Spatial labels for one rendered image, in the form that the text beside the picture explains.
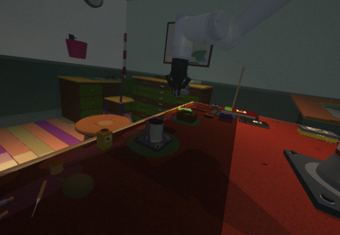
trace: yellow bottle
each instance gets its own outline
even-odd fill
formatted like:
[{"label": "yellow bottle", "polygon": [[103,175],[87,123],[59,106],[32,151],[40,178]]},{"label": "yellow bottle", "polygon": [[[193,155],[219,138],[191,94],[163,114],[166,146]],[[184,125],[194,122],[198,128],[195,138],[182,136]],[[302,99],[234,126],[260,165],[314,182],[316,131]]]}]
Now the yellow bottle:
[{"label": "yellow bottle", "polygon": [[102,129],[97,132],[97,147],[104,151],[112,147],[112,131],[108,129]]}]

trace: round orange table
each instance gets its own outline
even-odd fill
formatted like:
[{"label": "round orange table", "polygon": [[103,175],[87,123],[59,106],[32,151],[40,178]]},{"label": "round orange table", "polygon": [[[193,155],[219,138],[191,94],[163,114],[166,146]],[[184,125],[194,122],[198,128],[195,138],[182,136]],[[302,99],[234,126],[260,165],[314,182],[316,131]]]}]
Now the round orange table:
[{"label": "round orange table", "polygon": [[94,115],[84,118],[75,124],[75,130],[84,135],[84,140],[97,136],[102,129],[117,130],[131,124],[131,121],[120,115]]}]

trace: green circular mat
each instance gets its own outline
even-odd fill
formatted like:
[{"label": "green circular mat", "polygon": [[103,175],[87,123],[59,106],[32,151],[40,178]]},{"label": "green circular mat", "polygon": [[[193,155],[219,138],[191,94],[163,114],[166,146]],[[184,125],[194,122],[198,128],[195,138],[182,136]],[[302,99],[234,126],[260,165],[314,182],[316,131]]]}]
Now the green circular mat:
[{"label": "green circular mat", "polygon": [[190,125],[190,126],[196,126],[196,125],[200,125],[201,121],[199,119],[196,119],[196,121],[194,121],[192,124],[189,124],[188,122],[183,122],[183,121],[179,121],[177,119],[174,119],[173,121],[179,123],[179,124],[183,124],[183,125]]},{"label": "green circular mat", "polygon": [[179,141],[176,137],[174,137],[173,135],[164,132],[164,134],[168,135],[168,136],[172,136],[173,139],[170,143],[168,143],[168,145],[166,145],[163,149],[161,149],[159,152],[156,152],[154,150],[151,150],[150,148],[147,148],[146,146],[143,146],[141,144],[138,144],[134,141],[135,138],[144,135],[145,131],[140,131],[137,132],[133,135],[131,135],[127,141],[128,147],[129,149],[131,149],[131,151],[142,155],[142,156],[147,156],[147,157],[164,157],[164,156],[168,156],[171,155],[175,152],[177,152],[177,150],[179,149]]}]

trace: cabinet top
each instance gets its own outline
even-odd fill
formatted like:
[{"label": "cabinet top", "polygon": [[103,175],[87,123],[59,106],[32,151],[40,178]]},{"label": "cabinet top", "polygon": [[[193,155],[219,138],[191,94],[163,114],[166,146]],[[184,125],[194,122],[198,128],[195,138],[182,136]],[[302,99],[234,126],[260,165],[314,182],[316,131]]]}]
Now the cabinet top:
[{"label": "cabinet top", "polygon": [[[149,80],[149,81],[154,81],[154,82],[159,82],[159,83],[167,83],[167,80],[158,79],[158,78],[154,78],[154,77],[137,77],[137,76],[132,76],[132,78]],[[214,88],[211,85],[189,85],[189,86],[190,86],[190,88],[196,88],[196,89],[201,89],[201,90]]]},{"label": "cabinet top", "polygon": [[76,83],[121,83],[121,79],[103,79],[99,77],[66,77],[58,76],[58,78],[66,79]]}]

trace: purple stripe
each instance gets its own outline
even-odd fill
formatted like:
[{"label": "purple stripe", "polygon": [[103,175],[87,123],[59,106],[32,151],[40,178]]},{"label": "purple stripe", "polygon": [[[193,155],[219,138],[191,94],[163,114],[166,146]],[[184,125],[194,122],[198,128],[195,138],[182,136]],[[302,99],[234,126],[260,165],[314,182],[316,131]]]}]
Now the purple stripe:
[{"label": "purple stripe", "polygon": [[57,128],[47,121],[35,122],[35,124],[43,128],[47,132],[51,133],[53,136],[60,139],[64,143],[68,144],[69,146],[81,142],[80,140],[72,137],[70,134],[64,132],[63,130]]},{"label": "purple stripe", "polygon": [[5,152],[7,152],[7,151],[4,149],[4,147],[2,147],[2,146],[0,145],[0,154],[3,154],[3,153],[5,153]]}]

